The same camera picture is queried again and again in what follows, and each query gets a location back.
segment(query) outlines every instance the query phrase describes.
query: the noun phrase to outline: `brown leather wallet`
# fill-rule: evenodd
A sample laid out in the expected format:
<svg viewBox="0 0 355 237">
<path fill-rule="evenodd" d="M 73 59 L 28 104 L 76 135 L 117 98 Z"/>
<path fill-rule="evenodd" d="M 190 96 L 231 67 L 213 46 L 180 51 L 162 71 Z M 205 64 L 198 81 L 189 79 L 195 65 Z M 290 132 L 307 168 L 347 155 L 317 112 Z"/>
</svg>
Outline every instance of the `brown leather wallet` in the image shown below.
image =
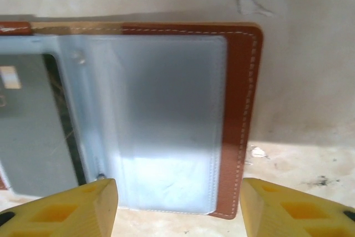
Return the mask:
<svg viewBox="0 0 355 237">
<path fill-rule="evenodd" d="M 7 34 L 24 34 L 25 26 L 11 24 Z M 211 35 L 227 40 L 225 115 L 217 209 L 210 215 L 233 219 L 240 183 L 260 63 L 263 35 L 253 23 L 130 23 L 46 22 L 31 23 L 39 34 L 143 34 Z"/>
</svg>

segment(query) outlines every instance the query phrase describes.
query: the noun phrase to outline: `white stitching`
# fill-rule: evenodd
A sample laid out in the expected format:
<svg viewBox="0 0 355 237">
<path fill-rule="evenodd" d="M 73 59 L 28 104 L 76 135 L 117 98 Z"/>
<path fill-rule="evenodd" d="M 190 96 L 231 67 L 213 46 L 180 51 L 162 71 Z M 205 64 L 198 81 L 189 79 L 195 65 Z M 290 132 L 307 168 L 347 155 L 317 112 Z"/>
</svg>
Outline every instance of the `white stitching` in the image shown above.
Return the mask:
<svg viewBox="0 0 355 237">
<path fill-rule="evenodd" d="M 226 51 L 221 51 L 219 49 L 219 57 L 218 58 L 223 58 L 223 57 L 226 57 Z M 221 63 L 220 60 L 217 60 L 215 61 L 215 65 L 217 66 L 216 69 L 217 71 L 221 74 L 222 72 L 226 72 L 226 62 L 225 63 Z M 223 82 L 220 82 L 220 87 L 218 88 L 218 91 L 219 91 L 219 98 L 221 98 L 221 96 L 224 94 L 225 92 L 225 83 Z M 224 113 L 222 112 L 222 109 L 223 109 L 223 104 L 219 104 L 218 106 L 214 105 L 214 108 L 220 113 L 220 115 L 218 116 L 218 120 L 223 120 L 223 116 L 224 116 Z M 219 157 L 220 157 L 220 151 L 215 148 L 213 149 L 212 153 L 211 153 L 211 159 L 213 158 L 214 156 L 214 163 L 213 163 L 213 170 L 211 171 L 210 170 L 210 177 L 209 177 L 209 181 L 210 181 L 210 184 L 211 184 L 211 181 L 212 181 L 212 178 L 213 178 L 213 182 L 212 182 L 212 191 L 210 190 L 209 192 L 209 202 L 210 202 L 210 209 L 211 209 L 211 206 L 213 205 L 213 203 L 211 202 L 211 197 L 215 197 L 216 196 L 216 186 L 217 186 L 217 181 L 216 181 L 216 173 L 217 173 L 217 156 L 216 156 L 216 153 L 218 153 Z"/>
<path fill-rule="evenodd" d="M 72 27 L 33 27 L 33 29 L 75 29 L 75 30 L 102 30 L 102 28 L 72 28 Z M 232 211 L 231 214 L 223 214 L 223 213 L 218 213 L 218 212 L 213 212 L 212 214 L 218 214 L 222 216 L 232 216 L 234 214 L 234 211 L 236 209 L 236 201 L 237 201 L 237 188 L 238 188 L 238 180 L 239 180 L 239 175 L 240 175 L 240 166 L 239 164 L 241 163 L 241 152 L 244 147 L 244 142 L 245 142 L 245 128 L 246 128 L 246 119 L 247 115 L 249 113 L 249 103 L 250 103 L 250 98 L 252 96 L 252 89 L 253 89 L 253 83 L 254 83 L 254 67 L 255 65 L 253 64 L 255 62 L 256 58 L 256 46 L 257 46 L 257 39 L 256 36 L 252 33 L 247 33 L 247 32 L 242 32 L 242 31 L 230 31 L 230 32 L 198 32 L 198 31 L 186 31 L 186 30 L 175 30 L 175 29 L 117 29 L 117 28 L 106 28 L 106 31 L 137 31 L 137 32 L 178 32 L 178 33 L 197 33 L 197 34 L 243 34 L 252 37 L 253 43 L 252 43 L 252 49 L 251 49 L 251 58 L 250 58 L 250 67 L 249 67 L 249 76 L 248 76 L 248 83 L 249 83 L 249 89 L 248 93 L 246 96 L 246 103 L 245 107 L 243 110 L 243 124 L 242 124 L 242 129 L 241 129 L 241 140 L 240 140 L 240 145 L 239 145 L 239 150 L 238 150 L 238 159 L 237 159 L 237 169 L 236 169 L 236 179 L 234 183 L 234 192 L 233 192 L 233 202 L 232 202 Z M 170 213 L 181 213 L 181 214 L 193 214 L 193 213 L 184 213 L 184 212 L 170 212 Z"/>
<path fill-rule="evenodd" d="M 166 211 L 166 210 L 154 210 L 154 209 L 136 209 L 138 211 L 153 211 L 153 212 L 164 212 L 164 213 L 176 213 L 176 214 L 189 214 L 189 215 L 203 215 L 200 213 L 189 213 L 189 212 L 178 212 L 178 211 Z"/>
</svg>

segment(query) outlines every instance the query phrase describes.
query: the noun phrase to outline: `wallet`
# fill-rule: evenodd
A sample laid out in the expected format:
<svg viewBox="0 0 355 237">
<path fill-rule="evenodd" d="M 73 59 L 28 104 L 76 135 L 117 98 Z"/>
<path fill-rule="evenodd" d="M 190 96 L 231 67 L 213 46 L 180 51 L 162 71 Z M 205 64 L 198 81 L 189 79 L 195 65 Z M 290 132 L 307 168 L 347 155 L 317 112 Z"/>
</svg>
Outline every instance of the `wallet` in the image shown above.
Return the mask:
<svg viewBox="0 0 355 237">
<path fill-rule="evenodd" d="M 122 208 L 235 217 L 263 42 L 258 25 L 3 22 L 0 34 L 5 108 L 26 90 L 26 79 L 10 92 L 14 74 L 4 70 L 18 68 L 20 81 L 30 62 L 48 71 L 55 61 L 72 128 L 52 139 L 73 133 L 77 153 L 67 140 L 29 154 L 20 144 L 14 148 L 14 127 L 5 130 L 0 173 L 6 187 L 45 196 L 108 177 L 116 179 Z M 8 125 L 13 110 L 4 116 Z M 48 120 L 63 124 L 59 117 Z M 37 121 L 39 128 L 49 124 Z M 35 168 L 17 173 L 14 162 L 30 157 L 37 157 Z"/>
</svg>

